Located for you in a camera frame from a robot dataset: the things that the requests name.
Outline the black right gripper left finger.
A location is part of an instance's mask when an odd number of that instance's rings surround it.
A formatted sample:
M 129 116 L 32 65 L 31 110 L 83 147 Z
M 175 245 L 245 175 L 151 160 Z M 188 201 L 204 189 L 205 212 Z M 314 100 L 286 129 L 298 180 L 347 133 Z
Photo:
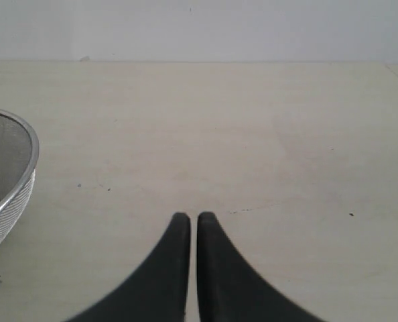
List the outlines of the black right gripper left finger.
M 173 214 L 134 272 L 71 321 L 184 321 L 190 269 L 190 218 Z

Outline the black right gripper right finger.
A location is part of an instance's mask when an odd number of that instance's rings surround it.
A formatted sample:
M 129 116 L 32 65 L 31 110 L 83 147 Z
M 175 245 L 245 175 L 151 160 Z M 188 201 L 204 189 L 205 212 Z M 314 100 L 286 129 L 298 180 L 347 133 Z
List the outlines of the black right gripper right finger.
M 197 293 L 201 321 L 321 321 L 257 273 L 213 212 L 198 216 Z

